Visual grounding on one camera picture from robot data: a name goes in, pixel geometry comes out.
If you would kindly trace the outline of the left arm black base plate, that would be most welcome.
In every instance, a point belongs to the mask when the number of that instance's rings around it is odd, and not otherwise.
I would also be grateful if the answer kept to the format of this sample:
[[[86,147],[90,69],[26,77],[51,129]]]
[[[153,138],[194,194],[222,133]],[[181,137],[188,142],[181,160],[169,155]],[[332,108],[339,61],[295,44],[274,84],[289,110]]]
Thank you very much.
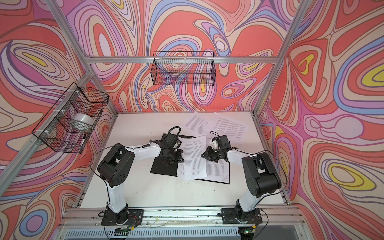
[[[116,214],[108,207],[103,212],[98,213],[98,216],[102,218],[102,226],[137,227],[142,224],[143,215],[143,209],[123,210],[121,213]]]

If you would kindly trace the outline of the printed paper sheet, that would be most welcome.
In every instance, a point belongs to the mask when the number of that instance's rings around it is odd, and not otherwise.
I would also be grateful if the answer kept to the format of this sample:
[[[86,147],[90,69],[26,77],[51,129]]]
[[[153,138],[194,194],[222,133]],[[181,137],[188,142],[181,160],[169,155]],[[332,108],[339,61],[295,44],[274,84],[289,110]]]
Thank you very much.
[[[241,143],[244,140],[244,135],[249,129],[249,125],[222,114],[214,113],[210,119],[211,131],[219,135],[226,135],[230,141]]]
[[[212,113],[193,113],[188,115],[187,120],[183,124],[183,129],[193,136],[209,135],[212,129]]]
[[[230,163],[219,160],[217,163],[206,160],[207,176],[204,180],[230,184]]]
[[[183,180],[207,177],[206,159],[201,157],[206,149],[205,136],[183,139],[181,150],[183,151],[182,157],[184,162],[178,163],[177,177]]]

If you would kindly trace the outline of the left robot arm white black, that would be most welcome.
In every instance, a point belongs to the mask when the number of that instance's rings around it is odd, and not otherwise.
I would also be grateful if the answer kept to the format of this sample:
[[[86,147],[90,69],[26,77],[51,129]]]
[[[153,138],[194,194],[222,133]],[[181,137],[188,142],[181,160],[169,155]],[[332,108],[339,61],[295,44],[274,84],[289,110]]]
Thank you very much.
[[[126,147],[115,144],[99,163],[97,171],[106,182],[109,202],[104,212],[103,226],[140,225],[138,214],[130,214],[125,199],[124,183],[127,180],[135,160],[153,158],[151,173],[175,173],[179,163],[183,163],[182,142],[179,135],[163,134],[160,140],[150,142],[143,146]]]

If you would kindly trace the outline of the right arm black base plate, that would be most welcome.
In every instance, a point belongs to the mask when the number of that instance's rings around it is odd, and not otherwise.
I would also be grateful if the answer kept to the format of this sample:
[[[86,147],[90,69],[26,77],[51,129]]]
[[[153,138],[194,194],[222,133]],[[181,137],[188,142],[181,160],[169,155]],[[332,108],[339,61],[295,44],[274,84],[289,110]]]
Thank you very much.
[[[238,207],[222,208],[218,217],[222,218],[223,224],[254,224],[258,226],[263,222],[262,215],[257,209],[244,212]]]

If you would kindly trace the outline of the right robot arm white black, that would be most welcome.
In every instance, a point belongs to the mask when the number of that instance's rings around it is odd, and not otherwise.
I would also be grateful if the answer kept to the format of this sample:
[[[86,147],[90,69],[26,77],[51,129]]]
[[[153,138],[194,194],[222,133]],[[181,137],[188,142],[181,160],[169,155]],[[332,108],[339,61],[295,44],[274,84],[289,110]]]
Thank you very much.
[[[254,224],[263,222],[259,203],[280,190],[282,181],[266,151],[246,153],[231,146],[226,135],[216,136],[201,157],[210,162],[239,163],[244,170],[247,190],[233,208],[222,208],[218,214],[223,224]]]

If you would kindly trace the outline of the orange and black folder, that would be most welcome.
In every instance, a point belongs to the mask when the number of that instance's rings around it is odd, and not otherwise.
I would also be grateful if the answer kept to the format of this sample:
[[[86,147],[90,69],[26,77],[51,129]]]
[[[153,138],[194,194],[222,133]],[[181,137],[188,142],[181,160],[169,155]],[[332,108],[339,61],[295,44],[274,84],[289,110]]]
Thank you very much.
[[[176,177],[177,176],[177,169],[178,169],[178,164],[164,165],[161,162],[160,158],[157,157],[154,160],[154,163],[152,165],[150,173],[158,174],[158,175],[165,175],[165,176]],[[196,179],[196,180],[207,181],[207,180],[204,180],[204,178]]]

